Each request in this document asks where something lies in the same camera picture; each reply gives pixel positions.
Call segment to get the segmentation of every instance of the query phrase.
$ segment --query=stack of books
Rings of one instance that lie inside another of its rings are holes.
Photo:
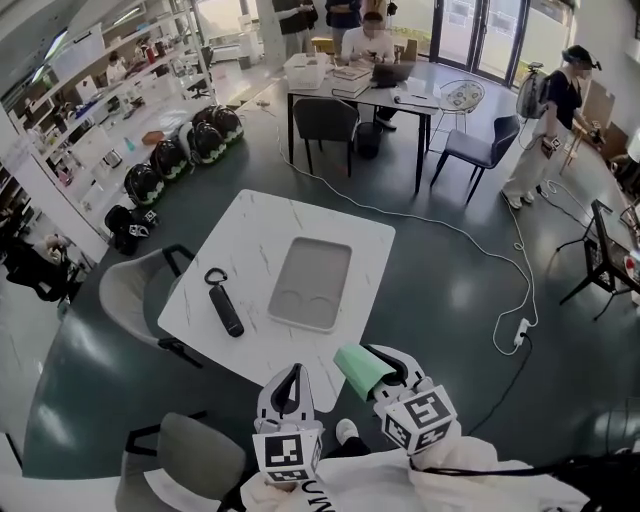
[[[340,68],[333,71],[332,93],[343,98],[357,98],[371,82],[371,70]]]

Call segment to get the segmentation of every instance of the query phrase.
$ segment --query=person wearing vr headset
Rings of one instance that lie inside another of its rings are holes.
[[[514,210],[533,203],[533,190],[545,179],[547,172],[558,165],[561,148],[571,133],[574,119],[587,132],[593,126],[578,111],[582,107],[580,80],[588,80],[593,69],[602,70],[591,54],[575,45],[562,52],[564,65],[551,73],[547,83],[547,110],[533,131],[533,141],[525,148],[502,193]]]

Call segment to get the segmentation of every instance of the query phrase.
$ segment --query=sneaker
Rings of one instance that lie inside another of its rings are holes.
[[[514,210],[519,210],[520,208],[522,208],[522,203],[520,202],[519,197],[509,197],[504,192],[502,192],[502,195],[509,203],[509,206],[511,206],[511,208],[513,208]]]
[[[342,446],[350,437],[360,437],[358,427],[349,418],[344,418],[336,425],[336,439]]]
[[[380,123],[387,130],[391,130],[392,132],[395,132],[398,129],[395,124],[391,124],[391,121],[382,119],[380,116],[376,116],[376,122]]]

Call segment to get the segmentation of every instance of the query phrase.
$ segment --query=dark floor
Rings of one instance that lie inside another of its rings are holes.
[[[426,73],[427,66],[416,72]],[[437,68],[436,83],[459,77]],[[468,118],[468,131],[491,140],[492,119],[513,111],[514,97],[486,84],[487,97]],[[500,397],[525,355],[501,356],[491,334],[498,314],[519,304],[526,283],[511,265],[483,256],[468,240],[441,226],[386,217],[356,208],[322,183],[293,172],[277,150],[276,126],[286,139],[286,84],[262,97],[277,119],[249,104],[245,141],[215,167],[197,169],[172,186],[157,207],[162,224],[138,254],[181,243],[197,251],[236,194],[245,188],[271,193],[390,224],[396,238],[362,342],[390,345],[414,355],[436,383],[447,389],[468,431]],[[362,109],[364,117],[370,111]],[[422,190],[413,195],[417,119],[396,116],[395,134],[385,135],[374,161],[354,161],[346,177],[342,146],[313,148],[316,172],[357,201],[411,212],[467,230],[486,249],[517,260],[517,234],[498,191],[513,168],[515,145],[503,164],[487,172],[465,208],[472,168],[450,161],[430,193],[437,154],[425,164]],[[443,136],[433,146],[442,148]],[[296,143],[296,162],[306,169],[304,146]],[[583,204],[600,198],[620,208],[619,193],[601,160],[588,148],[560,180]],[[562,191],[552,200],[579,215]],[[628,296],[617,298],[598,322],[591,318],[608,296],[589,287],[562,308],[559,300],[584,277],[582,248],[576,244],[554,257],[555,248],[579,238],[583,228],[537,200],[518,213],[536,280],[540,324],[529,331],[535,350],[504,405],[476,435],[494,443],[502,459],[540,464],[569,454],[601,453],[607,413],[628,396],[640,395],[640,345],[636,313]],[[257,385],[211,362],[196,370],[168,353],[127,335],[102,311],[97,286],[105,268],[121,257],[112,251],[90,275],[52,346],[31,411],[24,474],[44,478],[91,478],[118,473],[131,429],[158,423],[169,411],[209,412],[210,424],[252,450]],[[154,292],[161,286],[156,284]],[[159,313],[166,292],[153,293]],[[533,319],[531,301],[525,315]],[[498,341],[509,349],[521,314],[506,318]],[[363,404],[344,386],[335,409],[320,414],[331,430],[350,416],[374,448],[390,449]],[[624,413],[613,416],[611,445],[621,443]]]

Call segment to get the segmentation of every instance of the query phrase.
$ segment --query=black trash bin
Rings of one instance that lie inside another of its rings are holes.
[[[382,127],[375,123],[360,123],[356,130],[356,150],[362,158],[371,160],[378,156]]]

